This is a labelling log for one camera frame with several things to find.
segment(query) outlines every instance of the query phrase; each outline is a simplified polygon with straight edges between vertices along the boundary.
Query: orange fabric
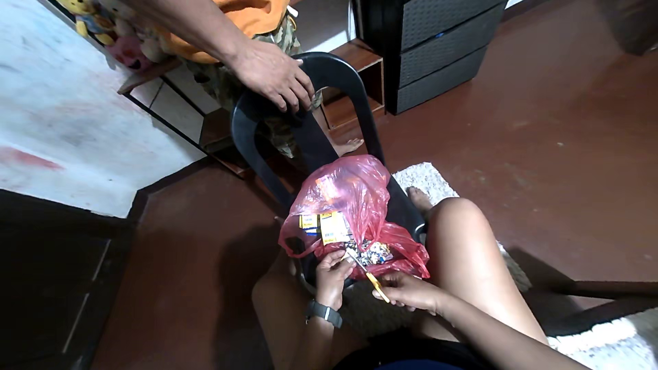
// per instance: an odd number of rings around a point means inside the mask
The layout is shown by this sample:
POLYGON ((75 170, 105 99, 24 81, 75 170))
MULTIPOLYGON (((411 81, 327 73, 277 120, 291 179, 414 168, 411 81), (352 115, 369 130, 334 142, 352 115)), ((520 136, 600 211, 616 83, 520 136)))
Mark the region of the orange fabric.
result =
MULTIPOLYGON (((213 0, 222 12, 248 37, 273 31, 283 19, 290 0, 213 0)), ((165 49, 197 63, 217 59, 188 44, 169 31, 158 28, 165 49)))

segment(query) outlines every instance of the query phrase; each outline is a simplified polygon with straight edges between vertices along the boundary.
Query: black plastic chair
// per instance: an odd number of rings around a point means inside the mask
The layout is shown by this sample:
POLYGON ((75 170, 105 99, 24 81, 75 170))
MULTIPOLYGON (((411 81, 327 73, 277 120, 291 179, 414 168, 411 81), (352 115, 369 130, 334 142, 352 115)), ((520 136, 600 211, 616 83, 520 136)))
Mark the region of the black plastic chair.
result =
MULTIPOLYGON (((357 71, 343 59, 329 53, 303 53, 293 58, 301 59, 304 62, 301 69, 309 76, 316 90, 330 86, 349 96, 354 104, 368 153, 386 165, 363 81, 357 71)), ((289 209, 296 194, 291 194, 286 190, 281 180, 259 154, 255 143, 258 123, 263 120, 263 117, 274 115, 283 115, 290 122, 291 131, 302 152, 309 173, 335 161, 338 159, 338 155, 311 113, 301 110, 296 115, 281 113, 273 103, 252 91, 247 90, 242 94, 232 112, 233 141, 238 151, 263 179, 274 197, 286 209, 289 209)), ((391 198, 388 202, 386 220, 406 228, 411 237, 419 242, 420 233, 424 227, 422 215, 393 177, 391 177, 387 189, 391 198)), ((315 266, 318 261, 313 253, 310 253, 308 257, 301 261, 302 271, 306 281, 314 286, 315 266)))

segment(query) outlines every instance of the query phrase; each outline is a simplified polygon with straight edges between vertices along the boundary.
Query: drawer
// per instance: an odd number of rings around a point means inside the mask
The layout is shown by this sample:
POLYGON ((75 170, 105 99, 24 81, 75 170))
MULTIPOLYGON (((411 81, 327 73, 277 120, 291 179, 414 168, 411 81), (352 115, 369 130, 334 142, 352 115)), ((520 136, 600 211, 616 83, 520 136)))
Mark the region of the drawer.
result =
POLYGON ((500 0, 411 0, 403 7, 400 50, 427 40, 500 2, 500 0))
POLYGON ((462 84, 478 74, 486 46, 397 91, 395 114, 462 84))
POLYGON ((399 86, 407 85, 479 49, 493 38, 505 4, 451 29, 400 56, 399 86))

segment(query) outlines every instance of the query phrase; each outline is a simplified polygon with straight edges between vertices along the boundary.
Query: red painted floor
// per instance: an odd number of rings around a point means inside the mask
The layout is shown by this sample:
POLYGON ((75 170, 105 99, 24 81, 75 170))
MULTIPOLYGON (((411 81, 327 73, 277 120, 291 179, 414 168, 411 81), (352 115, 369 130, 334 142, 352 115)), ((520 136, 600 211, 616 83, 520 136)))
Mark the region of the red painted floor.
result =
MULTIPOLYGON (((389 170, 432 162, 508 250, 576 280, 658 280, 657 96, 658 53, 624 54, 593 0, 551 0, 380 138, 389 170)), ((273 215, 219 166, 151 196, 93 368, 266 368, 249 295, 273 215)))

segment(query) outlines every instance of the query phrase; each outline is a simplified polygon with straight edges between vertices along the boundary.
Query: pink stuffed toy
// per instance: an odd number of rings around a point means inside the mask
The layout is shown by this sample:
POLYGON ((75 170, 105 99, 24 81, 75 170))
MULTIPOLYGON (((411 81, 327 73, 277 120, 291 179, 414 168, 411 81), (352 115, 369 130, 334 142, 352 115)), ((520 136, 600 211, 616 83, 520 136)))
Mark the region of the pink stuffed toy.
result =
POLYGON ((151 62, 140 49, 141 41, 135 36, 123 36, 116 39, 112 46, 108 46, 107 50, 119 63, 127 66, 135 72, 141 72, 149 68, 151 62))

